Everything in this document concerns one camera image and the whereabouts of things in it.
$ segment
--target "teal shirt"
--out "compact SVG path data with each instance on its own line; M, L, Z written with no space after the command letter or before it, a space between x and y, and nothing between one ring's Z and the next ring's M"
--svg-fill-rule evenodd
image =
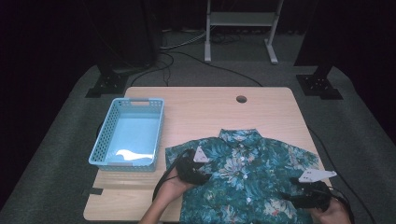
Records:
M179 153L200 147L212 174L202 186L183 195L180 223L312 223L279 192L301 193L290 177L318 169L318 156L253 130L221 130L219 137L192 140L165 150L169 166Z

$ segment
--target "floral shirt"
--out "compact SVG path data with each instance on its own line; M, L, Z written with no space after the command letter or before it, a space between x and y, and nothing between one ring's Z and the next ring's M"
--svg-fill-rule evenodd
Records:
M219 137L193 140L165 150L169 166L185 149L200 147L212 174L202 186L184 193L180 223L312 223L279 192L299 194L290 177L318 169L318 156L262 137L257 130L221 130Z

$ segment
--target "light blue basket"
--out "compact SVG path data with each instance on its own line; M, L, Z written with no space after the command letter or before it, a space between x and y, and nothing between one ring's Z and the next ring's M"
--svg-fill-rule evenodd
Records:
M161 98L114 99L89 163L104 171L155 171L163 128L163 104Z

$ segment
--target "black stand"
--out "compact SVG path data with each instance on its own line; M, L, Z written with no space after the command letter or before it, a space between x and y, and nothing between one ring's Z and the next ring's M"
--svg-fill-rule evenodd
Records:
M322 100L343 100L343 96L332 87L327 75L332 69L331 63L320 64L314 75L297 75L297 80L305 95L320 96Z

